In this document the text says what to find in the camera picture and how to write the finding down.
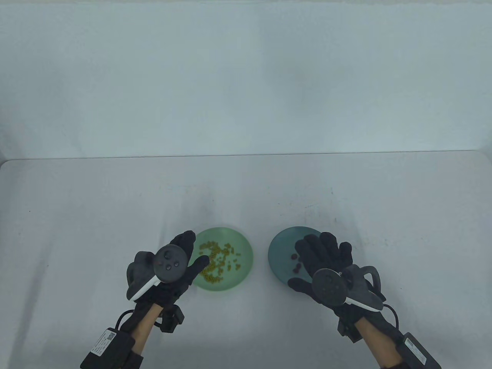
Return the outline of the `person's right hand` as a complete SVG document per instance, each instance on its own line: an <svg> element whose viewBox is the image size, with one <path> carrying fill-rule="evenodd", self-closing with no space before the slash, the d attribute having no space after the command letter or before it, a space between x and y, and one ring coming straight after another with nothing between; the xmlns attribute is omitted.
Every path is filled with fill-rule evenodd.
<svg viewBox="0 0 492 369"><path fill-rule="evenodd" d="M320 236L306 235L296 242L295 249L312 278L320 269L331 269L336 273L340 273L353 266L351 244L346 241L338 244L336 237L329 232L323 232ZM313 292L312 283L304 281L302 278L290 278L288 286L296 292L308 295L315 302L334 311L345 326L355 325L362 318L371 322L375 327L382 327L386 323L379 311L372 312L360 306L347 303L336 306L323 302Z"/></svg>

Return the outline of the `person's left hand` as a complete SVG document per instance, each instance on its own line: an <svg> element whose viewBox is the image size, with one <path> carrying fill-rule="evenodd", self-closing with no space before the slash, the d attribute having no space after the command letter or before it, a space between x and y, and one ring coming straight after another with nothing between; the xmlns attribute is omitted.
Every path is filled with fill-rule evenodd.
<svg viewBox="0 0 492 369"><path fill-rule="evenodd" d="M196 241L189 230L174 237L156 253L139 251L127 269L127 299L135 309L149 310L153 304L167 308L188 290L210 264L207 255L189 264Z"/></svg>

